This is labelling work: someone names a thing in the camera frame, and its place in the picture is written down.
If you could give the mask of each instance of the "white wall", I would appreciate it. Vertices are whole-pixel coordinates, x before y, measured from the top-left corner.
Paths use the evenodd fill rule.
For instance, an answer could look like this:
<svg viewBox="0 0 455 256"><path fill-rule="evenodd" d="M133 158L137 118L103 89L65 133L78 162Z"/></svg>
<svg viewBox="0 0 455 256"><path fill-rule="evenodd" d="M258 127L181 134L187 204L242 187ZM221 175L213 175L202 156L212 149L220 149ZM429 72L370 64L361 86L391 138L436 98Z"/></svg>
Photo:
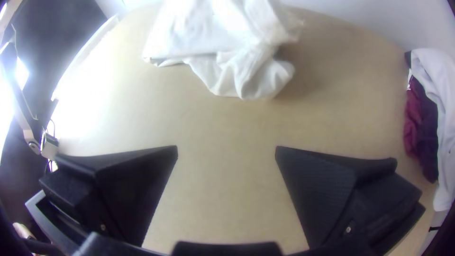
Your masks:
<svg viewBox="0 0 455 256"><path fill-rule="evenodd" d="M132 10L161 0L97 0ZM447 0L282 0L377 32L406 50L435 47L455 56L455 17Z"/></svg>

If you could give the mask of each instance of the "hanging clothes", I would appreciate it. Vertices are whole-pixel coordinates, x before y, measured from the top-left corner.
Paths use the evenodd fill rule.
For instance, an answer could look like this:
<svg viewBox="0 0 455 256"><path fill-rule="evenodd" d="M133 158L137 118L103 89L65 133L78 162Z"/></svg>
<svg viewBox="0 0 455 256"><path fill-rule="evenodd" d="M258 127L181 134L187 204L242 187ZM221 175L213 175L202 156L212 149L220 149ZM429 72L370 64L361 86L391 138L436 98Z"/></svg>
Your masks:
<svg viewBox="0 0 455 256"><path fill-rule="evenodd" d="M447 54L428 48L412 50L407 58L412 75L437 106L439 186L433 207L443 211L455 198L455 62Z"/></svg>

